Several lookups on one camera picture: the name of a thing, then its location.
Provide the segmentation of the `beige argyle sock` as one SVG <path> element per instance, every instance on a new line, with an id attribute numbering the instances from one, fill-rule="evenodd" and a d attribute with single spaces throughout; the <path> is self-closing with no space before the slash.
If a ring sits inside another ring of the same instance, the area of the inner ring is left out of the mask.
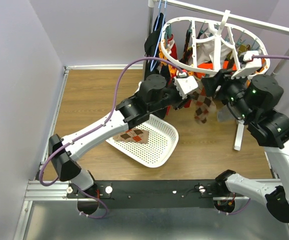
<path id="1" fill-rule="evenodd" d="M 147 144 L 149 141 L 149 131 L 132 128 L 113 136 L 112 139 L 117 142 Z"/>
<path id="2" fill-rule="evenodd" d="M 195 106 L 194 120 L 198 124 L 205 124 L 210 114 L 217 111 L 217 106 L 212 97 L 206 96 L 205 90 L 195 91 L 192 94 L 192 103 Z"/>

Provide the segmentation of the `white round clip hanger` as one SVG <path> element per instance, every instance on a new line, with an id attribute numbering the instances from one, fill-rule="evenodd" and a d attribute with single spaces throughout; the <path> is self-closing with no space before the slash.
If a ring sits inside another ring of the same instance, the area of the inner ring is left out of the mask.
<path id="1" fill-rule="evenodd" d="M 264 43 L 254 33 L 249 30 L 228 23 L 229 11 L 227 10 L 220 22 L 202 19 L 197 17 L 177 17 L 167 21 L 161 30 L 160 49 L 166 59 L 176 67 L 185 69 L 189 72 L 204 73 L 214 76 L 218 71 L 223 69 L 227 56 L 233 59 L 235 77 L 252 79 L 259 74 L 265 74 L 271 65 L 267 58 L 268 53 Z M 189 42 L 191 43 L 192 54 L 189 57 L 189 64 L 182 63 L 180 60 L 171 56 L 171 48 L 167 47 L 165 36 L 167 28 L 175 22 L 188 21 L 189 25 Z M 234 39 L 232 30 L 241 32 L 254 40 L 259 46 L 256 50 L 246 50 L 241 53 L 244 66 L 239 60 L 238 44 L 239 41 Z"/>

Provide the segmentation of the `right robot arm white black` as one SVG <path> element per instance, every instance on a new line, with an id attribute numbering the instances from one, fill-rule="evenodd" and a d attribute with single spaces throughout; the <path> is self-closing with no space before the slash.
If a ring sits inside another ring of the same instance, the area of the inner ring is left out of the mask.
<path id="1" fill-rule="evenodd" d="M 266 185 L 226 170 L 215 178 L 214 189 L 220 196 L 234 193 L 248 197 L 266 206 L 278 221 L 289 224 L 289 118 L 274 109 L 284 90 L 266 74 L 254 76 L 248 86 L 246 81 L 246 77 L 234 77 L 234 72 L 225 69 L 201 80 L 208 97 L 226 102 L 232 115 L 242 118 L 264 148 L 280 184 Z"/>

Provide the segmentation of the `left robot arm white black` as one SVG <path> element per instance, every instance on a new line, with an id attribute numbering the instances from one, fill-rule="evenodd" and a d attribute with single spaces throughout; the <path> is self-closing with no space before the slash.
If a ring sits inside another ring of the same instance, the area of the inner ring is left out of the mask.
<path id="1" fill-rule="evenodd" d="M 170 84 L 159 74 L 152 74 L 138 85 L 136 92 L 103 118 L 70 135 L 52 135 L 48 140 L 48 154 L 57 179 L 71 181 L 85 198 L 96 190 L 92 174 L 83 170 L 78 160 L 92 148 L 146 122 L 150 115 L 172 106 L 180 109 L 198 88 L 192 75 L 174 77 Z"/>

